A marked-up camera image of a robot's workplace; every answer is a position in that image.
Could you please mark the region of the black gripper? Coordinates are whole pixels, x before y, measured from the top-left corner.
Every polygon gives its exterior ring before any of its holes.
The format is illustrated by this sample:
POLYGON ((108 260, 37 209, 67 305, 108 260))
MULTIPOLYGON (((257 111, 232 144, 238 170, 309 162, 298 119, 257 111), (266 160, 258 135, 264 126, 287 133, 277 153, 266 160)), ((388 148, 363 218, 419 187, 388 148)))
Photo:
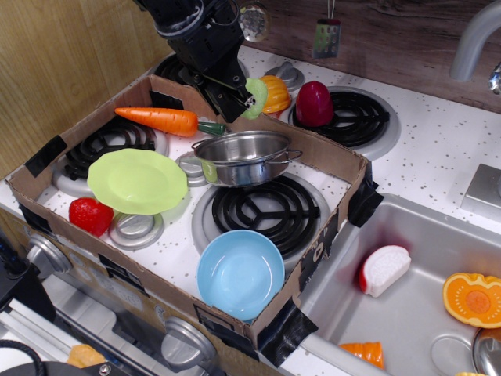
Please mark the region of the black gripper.
MULTIPOLYGON (((240 11, 235 1, 155 1, 154 25, 183 62, 203 54, 236 57, 243 44, 240 11)), ((232 89, 208 84, 203 89, 214 112, 234 122, 250 106, 253 95, 245 87, 232 89)))

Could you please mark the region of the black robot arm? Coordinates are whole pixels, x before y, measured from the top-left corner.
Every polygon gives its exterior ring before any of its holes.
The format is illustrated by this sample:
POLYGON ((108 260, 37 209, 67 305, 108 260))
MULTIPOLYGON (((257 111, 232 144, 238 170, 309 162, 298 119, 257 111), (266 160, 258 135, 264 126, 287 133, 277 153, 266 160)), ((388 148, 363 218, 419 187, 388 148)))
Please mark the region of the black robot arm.
POLYGON ((193 85, 216 114, 233 122, 250 106, 247 78, 238 62, 244 42, 235 1, 138 1, 153 18, 193 85))

